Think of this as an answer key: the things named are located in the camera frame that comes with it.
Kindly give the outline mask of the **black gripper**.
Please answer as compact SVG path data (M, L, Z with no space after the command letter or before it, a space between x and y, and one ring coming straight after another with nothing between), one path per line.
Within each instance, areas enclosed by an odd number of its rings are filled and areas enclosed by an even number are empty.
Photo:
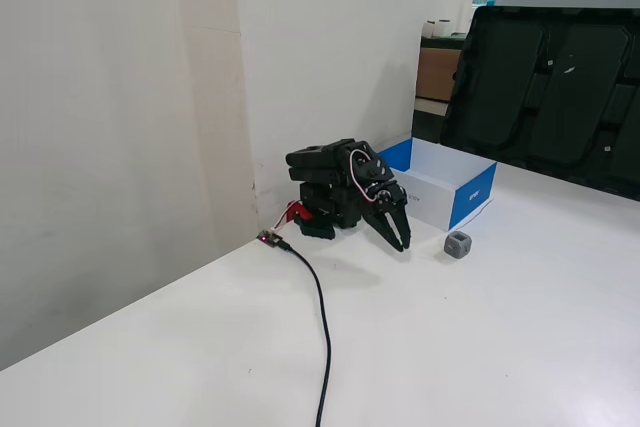
M396 251L410 247L411 229L406 214L406 191L396 180L374 182L368 187L366 223Z

